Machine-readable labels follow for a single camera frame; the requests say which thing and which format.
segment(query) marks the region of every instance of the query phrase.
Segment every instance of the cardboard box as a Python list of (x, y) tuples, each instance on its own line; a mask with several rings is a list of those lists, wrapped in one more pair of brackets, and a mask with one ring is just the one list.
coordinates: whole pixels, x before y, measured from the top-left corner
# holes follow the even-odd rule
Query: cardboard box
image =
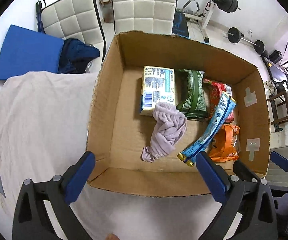
[[(187, 166), (176, 156), (203, 134), (207, 122), (188, 121), (185, 135), (168, 157), (154, 163), (140, 159), (143, 147), (150, 145), (156, 124), (153, 117), (139, 114), (146, 65), (202, 70), (208, 79), (231, 85), (241, 127), (240, 160), (256, 173), (266, 174), (270, 125), (264, 84), (257, 68), (198, 41), (131, 31), (114, 37), (95, 86), (87, 150), (95, 154), (96, 165), (89, 185), (144, 196), (209, 193), (196, 167)], [(260, 141), (260, 147), (249, 161), (249, 144), (254, 141), (257, 146)]]

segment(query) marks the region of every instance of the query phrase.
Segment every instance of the blue foam pad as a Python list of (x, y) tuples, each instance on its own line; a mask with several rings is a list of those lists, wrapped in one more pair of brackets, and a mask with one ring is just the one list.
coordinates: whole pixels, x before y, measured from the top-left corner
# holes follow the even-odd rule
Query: blue foam pad
[(64, 40), (11, 25), (0, 50), (0, 80), (29, 71), (57, 73)]
[(69, 205), (77, 200), (89, 175), (95, 167), (95, 155), (90, 152), (82, 165), (73, 175), (65, 189), (65, 202)]

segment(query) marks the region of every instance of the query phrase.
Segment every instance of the white bedsheet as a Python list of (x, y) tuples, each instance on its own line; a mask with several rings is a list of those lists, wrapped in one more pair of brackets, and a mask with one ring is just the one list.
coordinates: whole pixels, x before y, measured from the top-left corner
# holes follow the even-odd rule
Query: white bedsheet
[[(0, 201), (9, 216), (26, 178), (48, 181), (84, 153), (95, 79), (94, 74), (29, 72), (6, 81), (0, 93), (0, 175), (6, 198), (0, 195)], [(46, 208), (58, 236), (66, 239), (48, 202)], [(193, 240), (220, 204), (211, 195), (152, 198), (85, 185), (71, 208), (94, 240), (111, 232), (121, 240)]]

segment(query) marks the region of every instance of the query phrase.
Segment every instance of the black strap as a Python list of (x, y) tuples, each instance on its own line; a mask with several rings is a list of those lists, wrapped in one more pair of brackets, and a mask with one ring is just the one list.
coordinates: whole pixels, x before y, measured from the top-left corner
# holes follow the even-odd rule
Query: black strap
[(37, 18), (37, 28), (38, 28), (38, 32), (40, 33), (45, 33), (44, 31), (44, 27), (43, 27), (43, 22), (42, 22), (42, 17), (41, 17), (41, 13), (42, 13), (42, 1), (44, 2), (44, 8), (46, 7), (46, 2), (45, 0), (38, 0), (36, 2), (36, 18)]

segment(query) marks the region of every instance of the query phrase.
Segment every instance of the green snack bag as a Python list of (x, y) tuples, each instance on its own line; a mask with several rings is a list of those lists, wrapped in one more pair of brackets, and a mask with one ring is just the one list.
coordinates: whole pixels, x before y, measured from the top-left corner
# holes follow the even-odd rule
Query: green snack bag
[(208, 117), (202, 80), (203, 71), (180, 69), (175, 71), (175, 78), (181, 79), (181, 101), (176, 109), (187, 119), (202, 121)]

